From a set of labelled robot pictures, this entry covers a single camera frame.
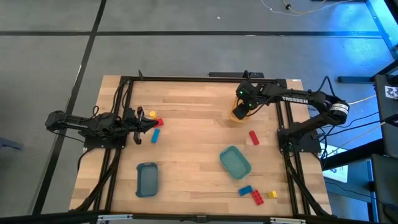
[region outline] wooden table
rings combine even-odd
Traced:
[[[98,95],[100,112],[109,111],[120,76],[104,76]],[[288,88],[302,90],[300,80],[288,80]],[[134,82],[131,107],[142,106],[146,114],[163,118],[156,144],[153,129],[141,134],[136,145],[132,134],[121,154],[112,212],[158,214],[207,214],[292,216],[284,160],[278,150],[275,104],[264,106],[244,124],[229,120],[238,83]],[[287,122],[284,104],[284,121]],[[292,103],[294,121],[309,119],[306,105]],[[254,146],[249,131],[255,130],[260,145]],[[243,180],[234,180],[221,165],[220,152],[235,145],[252,165]],[[104,149],[95,149],[81,162],[70,208],[79,206],[98,182]],[[331,212],[319,161],[301,153],[305,183],[315,199]],[[136,196],[137,170],[142,162],[159,167],[159,191],[155,197]],[[250,194],[238,189],[252,185],[264,204],[257,206]],[[268,198],[276,190],[278,198]],[[296,186],[298,209],[303,213]],[[103,191],[101,208],[107,190]]]

